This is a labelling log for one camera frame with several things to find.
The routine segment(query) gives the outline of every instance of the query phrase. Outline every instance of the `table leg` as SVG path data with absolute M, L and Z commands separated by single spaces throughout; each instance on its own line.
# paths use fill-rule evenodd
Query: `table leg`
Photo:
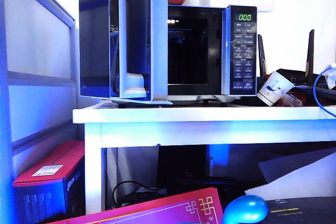
M 86 214 L 105 210 L 105 156 L 101 148 L 101 124 L 85 124 Z

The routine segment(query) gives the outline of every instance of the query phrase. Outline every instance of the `green digital display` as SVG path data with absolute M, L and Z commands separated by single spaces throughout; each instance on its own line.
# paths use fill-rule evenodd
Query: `green digital display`
M 239 21 L 251 21 L 252 14 L 239 14 Z

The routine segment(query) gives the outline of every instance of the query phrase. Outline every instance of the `microwave button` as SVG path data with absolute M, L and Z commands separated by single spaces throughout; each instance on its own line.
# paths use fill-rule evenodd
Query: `microwave button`
M 243 29 L 235 27 L 234 33 L 242 33 L 242 32 L 243 32 Z
M 252 73 L 243 73 L 243 78 L 244 79 L 252 79 Z
M 245 52 L 253 52 L 253 47 L 246 47 Z
M 253 39 L 254 34 L 244 34 L 244 39 Z
M 253 87 L 253 83 L 251 83 L 250 81 L 244 82 L 244 89 L 252 89 Z
M 241 73 L 243 71 L 243 68 L 242 67 L 233 67 L 233 72 L 234 73 Z
M 244 72 L 251 73 L 252 72 L 252 67 L 245 67 Z
M 243 40 L 242 39 L 234 40 L 234 44 L 241 45 L 241 44 L 243 44 Z
M 241 67 L 241 66 L 242 66 L 241 61 L 240 61 L 240 60 L 235 60 L 235 61 L 234 61 L 234 66 L 235 66 L 235 67 Z
M 235 28 L 243 28 L 244 27 L 244 23 L 242 22 L 235 22 Z
M 242 73 L 233 73 L 233 78 L 235 79 L 241 79 Z
M 242 34 L 234 34 L 235 39 L 242 39 L 243 35 Z
M 244 23 L 245 27 L 253 27 L 253 23 Z
M 252 45 L 253 44 L 253 40 L 252 39 L 244 39 L 244 44 Z
M 245 29 L 245 32 L 248 33 L 248 34 L 255 33 L 256 32 L 256 27 L 255 26 L 249 27 L 249 28 Z
M 247 60 L 252 60 L 253 59 L 253 53 L 252 52 L 246 52 L 243 54 L 244 58 Z
M 233 47 L 233 53 L 235 52 L 242 52 L 242 48 L 241 47 Z
M 245 67 L 252 67 L 253 66 L 253 62 L 251 60 L 244 61 L 244 66 Z
M 243 89 L 243 84 L 240 81 L 236 81 L 233 84 L 234 89 Z
M 243 54 L 240 52 L 236 52 L 233 54 L 233 58 L 234 59 L 242 59 L 243 58 Z

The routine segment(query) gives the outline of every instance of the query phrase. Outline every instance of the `white table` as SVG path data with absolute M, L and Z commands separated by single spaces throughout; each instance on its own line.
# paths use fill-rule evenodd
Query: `white table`
M 85 124 L 87 214 L 105 209 L 102 150 L 107 147 L 336 140 L 336 118 L 319 107 L 118 109 L 112 104 L 73 111 L 73 122 Z M 328 110 L 335 114 L 336 106 Z

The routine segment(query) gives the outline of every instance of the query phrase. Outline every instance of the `blue cable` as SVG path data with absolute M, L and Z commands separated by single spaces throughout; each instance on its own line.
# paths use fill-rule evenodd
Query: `blue cable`
M 332 112 L 330 112 L 329 110 L 327 110 L 325 107 L 323 107 L 323 105 L 317 100 L 317 97 L 316 97 L 316 84 L 318 82 L 318 80 L 320 79 L 320 77 L 325 73 L 327 72 L 328 70 L 332 69 L 332 67 L 328 67 L 326 69 L 324 69 L 318 76 L 317 78 L 315 79 L 315 82 L 314 82 L 314 85 L 313 85 L 313 96 L 314 96 L 314 99 L 317 103 L 317 105 L 324 111 L 326 111 L 328 114 L 332 115 L 333 117 L 336 118 L 336 115 L 333 114 Z

